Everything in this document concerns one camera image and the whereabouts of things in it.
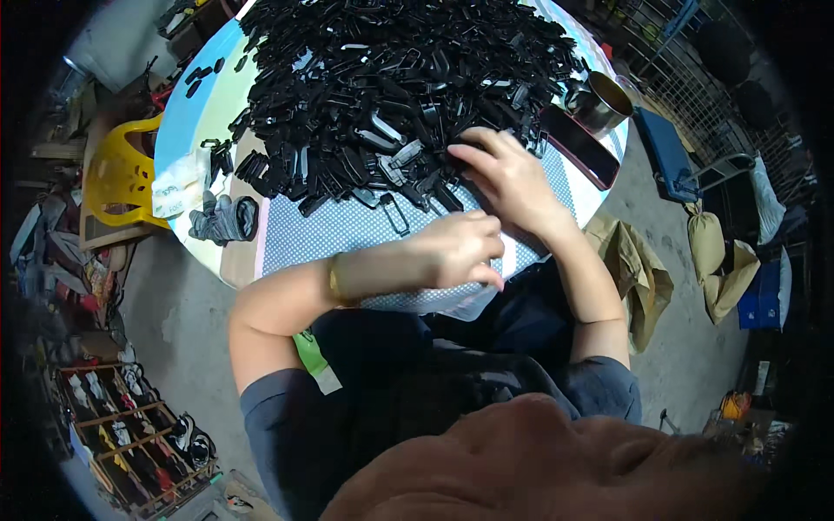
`polka dot tablecloth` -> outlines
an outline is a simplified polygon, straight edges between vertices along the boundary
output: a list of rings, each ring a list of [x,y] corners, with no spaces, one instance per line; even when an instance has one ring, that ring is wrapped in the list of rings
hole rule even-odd
[[[549,0],[522,0],[536,8],[545,19],[558,22],[567,36],[576,40],[575,54],[585,58],[591,69],[614,77],[614,71],[590,34],[570,15]],[[247,42],[237,20],[230,20],[218,31],[185,71],[188,76],[196,67],[213,66],[217,58],[236,63],[244,55]],[[154,155],[154,168],[164,172],[178,158],[190,153],[207,138],[220,140],[230,136],[227,126],[248,104],[246,93],[254,83],[258,71],[250,63],[241,73],[230,67],[220,74],[211,74],[203,80],[200,89],[191,99],[185,97],[188,86],[180,83],[174,89],[159,129]],[[626,148],[628,122],[623,122],[601,142],[615,157],[622,160]],[[600,192],[585,175],[548,145],[542,159],[550,185],[562,203],[573,213],[576,222],[584,227],[608,192]],[[230,183],[222,187],[212,186],[216,194],[228,193]],[[455,194],[465,209],[478,208],[472,194],[459,187]],[[399,207],[408,219],[412,233],[428,224],[434,214],[426,214],[395,194]],[[223,248],[210,241],[197,241],[188,236],[190,222],[188,211],[169,221],[171,229],[184,247],[215,275],[221,276]],[[493,265],[504,278],[510,278],[532,263],[540,261],[547,253],[531,247],[530,240],[512,238],[502,234],[505,255]],[[384,212],[370,210],[355,200],[336,203],[328,201],[310,218],[303,218],[298,204],[283,197],[265,199],[261,203],[257,251],[246,257],[246,268],[252,264],[255,278],[273,273],[292,264],[304,263],[337,252],[366,248],[385,241],[398,240]],[[495,296],[492,288],[467,284],[459,288],[430,290],[420,293],[396,294],[372,298],[363,303],[367,308],[388,309],[413,313],[439,312],[463,320],[478,317],[483,308]]]
[[[525,1],[537,8],[549,21],[556,21],[577,41],[576,54],[584,57],[593,70],[613,77],[610,64],[590,34],[576,20],[554,3],[543,0]],[[628,124],[621,124],[603,140],[603,144],[622,160],[625,152]],[[607,193],[601,193],[585,176],[569,163],[555,148],[548,145],[542,164],[550,186],[559,200],[570,209],[580,226],[585,226]],[[479,208],[473,195],[459,186],[455,195],[466,210]],[[412,233],[418,232],[436,216],[423,213],[406,198],[394,194],[408,220]],[[367,248],[399,239],[381,208],[371,210],[358,201],[328,201],[309,218],[301,216],[297,203],[278,197],[264,200],[262,207],[263,248],[256,261],[256,275],[267,275],[292,264],[328,257],[337,252]],[[505,256],[493,261],[493,267],[504,278],[510,278],[532,263],[543,258],[531,246],[506,234]],[[457,288],[423,290],[417,293],[397,293],[365,300],[364,308],[411,313],[444,313],[463,320],[474,320],[495,296],[493,288],[469,283]]]

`hand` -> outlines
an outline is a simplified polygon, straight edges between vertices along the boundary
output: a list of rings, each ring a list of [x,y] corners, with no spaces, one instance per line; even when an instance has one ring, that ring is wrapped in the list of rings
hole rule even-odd
[[[486,152],[469,145],[449,145],[449,153],[471,166],[465,177],[502,218],[539,236],[555,221],[569,218],[573,222],[550,189],[541,163],[510,134],[473,127],[460,136],[481,144]]]
[[[490,266],[491,258],[504,255],[500,231],[498,218],[473,210],[436,219],[399,245],[415,267],[416,280],[422,288],[453,288],[479,282],[502,291],[504,279]]]

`brown bag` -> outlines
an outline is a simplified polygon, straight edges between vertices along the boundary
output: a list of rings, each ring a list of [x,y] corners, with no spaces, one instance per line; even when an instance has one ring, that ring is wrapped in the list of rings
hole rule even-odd
[[[608,268],[627,313],[629,350],[646,350],[675,284],[649,243],[630,224],[597,213],[585,237]]]
[[[687,208],[699,211],[699,208]],[[718,324],[733,309],[759,270],[759,259],[753,248],[736,240],[733,247],[733,271],[726,276],[713,273],[724,262],[724,234],[721,221],[714,213],[696,213],[689,219],[689,245],[698,283],[704,289],[706,310]]]

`stainless steel mug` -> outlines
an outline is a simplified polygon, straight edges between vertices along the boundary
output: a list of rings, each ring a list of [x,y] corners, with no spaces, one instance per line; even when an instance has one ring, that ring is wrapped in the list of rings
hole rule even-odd
[[[569,83],[562,102],[565,112],[596,138],[602,138],[634,114],[622,87],[597,71],[591,72],[584,82]]]

